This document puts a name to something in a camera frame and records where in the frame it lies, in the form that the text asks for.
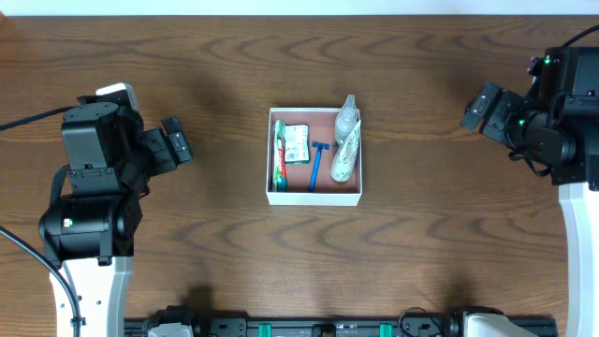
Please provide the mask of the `white tube gold cap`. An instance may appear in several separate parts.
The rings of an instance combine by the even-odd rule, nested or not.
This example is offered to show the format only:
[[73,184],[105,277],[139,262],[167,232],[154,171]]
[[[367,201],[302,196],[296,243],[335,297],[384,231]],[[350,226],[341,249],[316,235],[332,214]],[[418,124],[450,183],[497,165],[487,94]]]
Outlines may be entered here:
[[330,176],[337,183],[348,182],[353,174],[360,144],[360,131],[361,121],[358,121],[333,157]]

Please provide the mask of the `blue disposable razor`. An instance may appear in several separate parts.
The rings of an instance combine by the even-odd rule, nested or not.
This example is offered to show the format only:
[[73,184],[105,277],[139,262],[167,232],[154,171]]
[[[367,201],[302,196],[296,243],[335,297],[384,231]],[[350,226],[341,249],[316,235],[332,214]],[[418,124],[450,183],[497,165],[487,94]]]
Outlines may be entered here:
[[318,171],[319,171],[321,158],[322,158],[322,152],[330,149],[329,144],[323,143],[323,142],[318,142],[318,141],[314,141],[312,143],[312,146],[314,148],[316,148],[316,155],[315,155],[315,159],[314,159],[314,166],[313,166],[313,171],[311,174],[311,179],[310,179],[309,186],[308,186],[309,192],[313,192],[315,189],[315,186],[316,186]]

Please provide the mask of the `green white toothbrush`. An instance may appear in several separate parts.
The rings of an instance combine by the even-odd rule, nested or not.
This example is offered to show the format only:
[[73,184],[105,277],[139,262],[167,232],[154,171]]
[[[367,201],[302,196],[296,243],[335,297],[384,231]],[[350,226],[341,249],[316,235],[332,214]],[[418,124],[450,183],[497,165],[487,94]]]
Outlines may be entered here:
[[276,120],[273,125],[273,173],[274,192],[286,192],[288,189],[285,170],[285,122]]

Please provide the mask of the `green white soap bar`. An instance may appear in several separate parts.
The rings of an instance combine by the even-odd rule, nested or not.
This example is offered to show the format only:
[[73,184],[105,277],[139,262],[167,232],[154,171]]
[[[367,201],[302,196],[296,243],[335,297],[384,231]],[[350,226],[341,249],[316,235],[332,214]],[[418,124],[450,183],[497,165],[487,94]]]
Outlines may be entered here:
[[304,165],[310,162],[309,126],[285,126],[285,163]]

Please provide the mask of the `teal toothpaste tube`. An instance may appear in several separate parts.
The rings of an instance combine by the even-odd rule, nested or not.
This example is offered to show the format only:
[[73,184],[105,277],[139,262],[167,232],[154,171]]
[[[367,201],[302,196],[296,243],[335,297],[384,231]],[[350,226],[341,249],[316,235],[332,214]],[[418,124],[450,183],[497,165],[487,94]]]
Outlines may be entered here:
[[274,167],[274,189],[276,192],[286,192],[288,189],[286,170],[285,170],[285,144],[282,139],[277,139],[275,150],[275,167]]

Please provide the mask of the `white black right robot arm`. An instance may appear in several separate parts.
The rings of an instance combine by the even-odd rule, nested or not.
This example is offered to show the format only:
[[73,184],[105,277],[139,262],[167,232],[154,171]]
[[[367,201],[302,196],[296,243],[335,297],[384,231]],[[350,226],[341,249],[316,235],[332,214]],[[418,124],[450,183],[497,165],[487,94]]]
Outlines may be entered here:
[[462,127],[506,146],[513,161],[544,165],[558,188],[568,254],[569,336],[598,333],[598,101],[558,91],[520,96],[487,82]]

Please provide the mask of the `blue liquid clear bottle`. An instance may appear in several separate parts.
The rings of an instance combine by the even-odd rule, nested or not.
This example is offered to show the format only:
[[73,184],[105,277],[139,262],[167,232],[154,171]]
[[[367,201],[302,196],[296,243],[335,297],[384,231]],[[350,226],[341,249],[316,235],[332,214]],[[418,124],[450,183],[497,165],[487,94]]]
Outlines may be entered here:
[[342,146],[358,122],[358,108],[354,95],[349,95],[337,114],[334,126],[335,141]]

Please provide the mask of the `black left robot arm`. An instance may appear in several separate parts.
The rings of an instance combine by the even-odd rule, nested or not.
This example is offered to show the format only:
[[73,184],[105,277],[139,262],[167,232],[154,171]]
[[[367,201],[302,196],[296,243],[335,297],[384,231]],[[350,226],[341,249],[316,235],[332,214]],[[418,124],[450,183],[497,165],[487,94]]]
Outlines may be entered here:
[[39,221],[44,253],[75,297],[80,335],[122,336],[140,201],[153,176],[193,153],[176,117],[150,130],[124,117],[67,118],[62,136],[68,165]]

